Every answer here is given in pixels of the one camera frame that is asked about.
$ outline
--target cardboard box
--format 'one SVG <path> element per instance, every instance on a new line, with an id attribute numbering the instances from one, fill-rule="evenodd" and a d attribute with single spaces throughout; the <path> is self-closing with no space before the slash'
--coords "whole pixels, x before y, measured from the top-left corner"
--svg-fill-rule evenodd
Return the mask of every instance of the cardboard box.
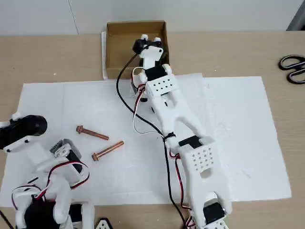
<path id="1" fill-rule="evenodd" d="M 134 56 L 132 50 L 136 39 L 147 34 L 149 40 L 160 37 L 165 52 L 162 64 L 169 63 L 166 22 L 164 21 L 126 21 L 107 23 L 106 71 L 109 79 L 116 79 L 121 69 Z M 136 57 L 124 71 L 122 78 L 129 79 L 134 67 L 139 66 Z"/>

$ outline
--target wooden table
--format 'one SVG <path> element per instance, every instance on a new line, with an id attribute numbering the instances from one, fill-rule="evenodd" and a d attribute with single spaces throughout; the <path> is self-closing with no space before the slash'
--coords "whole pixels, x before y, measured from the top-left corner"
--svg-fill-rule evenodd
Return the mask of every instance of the wooden table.
<path id="1" fill-rule="evenodd" d="M 277 61 L 305 56 L 305 32 L 169 33 L 176 74 L 262 76 L 292 188 L 291 199 L 239 202 L 227 223 L 232 229 L 301 228 L 305 217 L 305 86 L 289 84 Z M 0 37 L 0 120 L 15 112 L 23 83 L 101 80 L 100 35 Z M 0 154 L 3 177 L 5 154 Z M 3 208 L 11 222 L 13 209 Z M 96 207 L 115 229 L 177 229 L 171 205 Z M 0 227 L 6 228 L 2 219 Z"/>

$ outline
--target copper bolt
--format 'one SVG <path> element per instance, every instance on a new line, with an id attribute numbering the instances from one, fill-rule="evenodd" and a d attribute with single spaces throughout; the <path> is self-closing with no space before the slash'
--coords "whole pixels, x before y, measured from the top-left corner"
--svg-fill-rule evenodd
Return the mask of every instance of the copper bolt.
<path id="1" fill-rule="evenodd" d="M 105 150 L 103 150 L 103 151 L 101 151 L 101 152 L 99 152 L 99 153 L 93 153 L 92 154 L 92 159 L 94 160 L 94 161 L 98 161 L 99 160 L 99 157 L 101 157 L 101 156 L 104 156 L 105 154 L 107 154 L 107 153 L 110 153 L 111 151 L 113 151 L 113 150 L 115 150 L 116 148 L 118 148 L 118 147 L 120 147 L 120 146 L 122 146 L 122 145 L 124 145 L 124 142 L 123 141 L 120 141 L 120 142 L 118 142 L 117 144 L 114 144 L 114 145 L 112 145 L 111 147 L 108 147 L 107 149 L 105 149 Z"/>
<path id="2" fill-rule="evenodd" d="M 87 130 L 85 129 L 82 125 L 79 125 L 76 127 L 76 131 L 80 134 L 80 133 L 84 133 L 84 134 L 88 134 L 88 135 L 91 135 L 91 136 L 94 136 L 94 137 L 99 137 L 101 139 L 104 139 L 104 140 L 109 140 L 109 137 L 106 136 L 106 135 L 101 135 L 99 133 L 96 133 L 92 130 Z"/>

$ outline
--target white paper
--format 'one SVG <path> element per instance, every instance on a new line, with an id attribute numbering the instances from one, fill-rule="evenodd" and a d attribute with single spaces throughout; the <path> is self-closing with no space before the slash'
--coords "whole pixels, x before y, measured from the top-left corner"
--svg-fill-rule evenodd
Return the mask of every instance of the white paper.
<path id="1" fill-rule="evenodd" d="M 291 197 L 262 78 L 205 78 L 204 83 L 233 200 Z"/>
<path id="2" fill-rule="evenodd" d="M 200 117 L 207 132 L 213 135 L 215 130 L 232 199 L 290 197 L 285 164 L 261 78 L 203 80 L 201 74 L 177 78 L 190 108 Z M 130 82 L 122 80 L 120 89 L 126 102 L 133 106 L 135 98 Z M 240 107 L 252 112 L 241 112 Z M 158 134 L 138 135 L 133 131 L 132 114 L 118 98 L 114 81 L 25 84 L 18 111 L 23 115 L 43 115 L 47 119 L 48 130 L 41 136 L 45 148 L 61 138 L 69 138 L 81 152 L 91 177 L 73 191 L 75 199 L 93 198 L 95 205 L 169 203 L 162 140 Z M 149 103 L 141 103 L 138 112 L 159 125 Z M 77 125 L 109 135 L 110 140 L 80 135 L 75 131 Z M 141 131 L 151 130 L 139 120 L 136 126 Z M 182 134 L 181 139 L 190 133 L 182 125 L 177 125 L 175 132 Z M 99 162 L 92 161 L 93 152 L 120 140 L 125 142 L 123 147 Z M 0 192 L 1 206 L 11 206 L 10 192 L 30 174 L 30 164 L 25 155 L 8 155 Z M 170 169 L 172 193 L 179 202 L 173 161 L 170 161 Z"/>
<path id="3" fill-rule="evenodd" d="M 107 32 L 104 31 L 101 33 L 101 47 L 102 47 L 102 74 L 103 74 L 103 79 L 108 80 L 108 74 L 106 71 L 106 36 Z"/>

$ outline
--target black scissor handle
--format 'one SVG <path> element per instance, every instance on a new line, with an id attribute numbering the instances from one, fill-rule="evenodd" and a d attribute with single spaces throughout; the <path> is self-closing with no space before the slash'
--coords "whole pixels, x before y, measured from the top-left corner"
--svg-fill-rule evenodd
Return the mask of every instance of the black scissor handle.
<path id="1" fill-rule="evenodd" d="M 299 60 L 298 63 L 293 63 L 291 65 L 283 65 L 283 63 L 286 61 L 286 60 L 289 60 L 289 59 L 294 59 L 294 60 Z M 303 56 L 299 56 L 299 55 L 288 55 L 288 56 L 285 56 L 283 57 L 279 63 L 278 63 L 278 67 L 281 69 L 281 70 L 291 70 L 291 69 L 296 69 L 298 72 L 299 69 L 302 68 L 302 66 L 305 66 L 305 57 Z"/>
<path id="2" fill-rule="evenodd" d="M 302 74 L 302 73 L 305 73 L 305 68 L 300 68 L 299 70 L 295 71 L 295 72 L 292 72 L 292 73 L 289 73 L 287 75 L 287 80 L 290 82 L 290 83 L 293 83 L 293 84 L 305 84 L 305 79 L 303 80 L 295 80 L 294 79 L 294 76 L 296 75 L 299 75 L 299 74 Z"/>

